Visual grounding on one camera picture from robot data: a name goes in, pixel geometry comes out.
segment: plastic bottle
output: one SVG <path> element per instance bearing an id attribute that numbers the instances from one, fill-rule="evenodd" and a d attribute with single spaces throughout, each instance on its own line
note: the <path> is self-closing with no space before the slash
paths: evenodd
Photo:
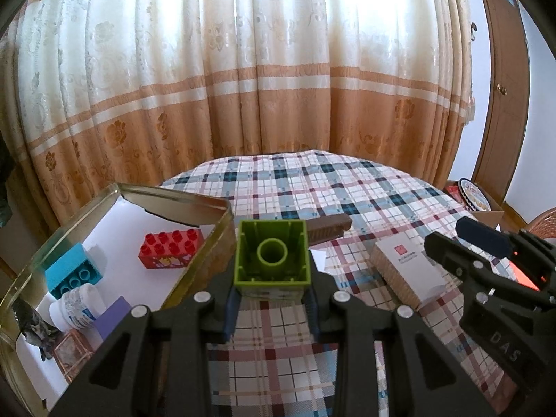
<path id="1" fill-rule="evenodd" d="M 106 305 L 94 285 L 84 284 L 62 295 L 50 305 L 50 317 L 61 331 L 83 329 L 106 312 Z"/>

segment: wicker chair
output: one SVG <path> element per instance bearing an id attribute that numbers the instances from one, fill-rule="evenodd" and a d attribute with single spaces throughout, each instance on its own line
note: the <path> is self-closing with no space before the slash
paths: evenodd
<path id="1" fill-rule="evenodd" d="M 556 208 L 538 215 L 525 230 L 539 238 L 556 238 Z"/>

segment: red lego brick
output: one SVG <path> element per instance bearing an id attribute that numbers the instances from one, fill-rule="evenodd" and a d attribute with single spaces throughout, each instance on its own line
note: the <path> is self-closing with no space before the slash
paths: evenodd
<path id="1" fill-rule="evenodd" d="M 139 250 L 139 260 L 145 268 L 183 268 L 204 242 L 199 229 L 146 234 Z"/>

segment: door knob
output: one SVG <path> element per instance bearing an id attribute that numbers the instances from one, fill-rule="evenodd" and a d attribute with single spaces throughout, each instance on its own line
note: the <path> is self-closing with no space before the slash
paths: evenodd
<path id="1" fill-rule="evenodd" d="M 496 90 L 503 96 L 508 94 L 508 90 L 504 86 L 501 86 L 499 84 L 496 86 Z"/>

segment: blue lego brick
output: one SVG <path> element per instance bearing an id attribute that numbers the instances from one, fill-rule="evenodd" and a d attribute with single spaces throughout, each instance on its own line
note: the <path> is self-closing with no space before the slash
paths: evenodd
<path id="1" fill-rule="evenodd" d="M 87 256 L 81 243 L 73 246 L 44 272 L 48 291 L 56 299 L 83 284 L 96 284 L 102 275 Z"/>

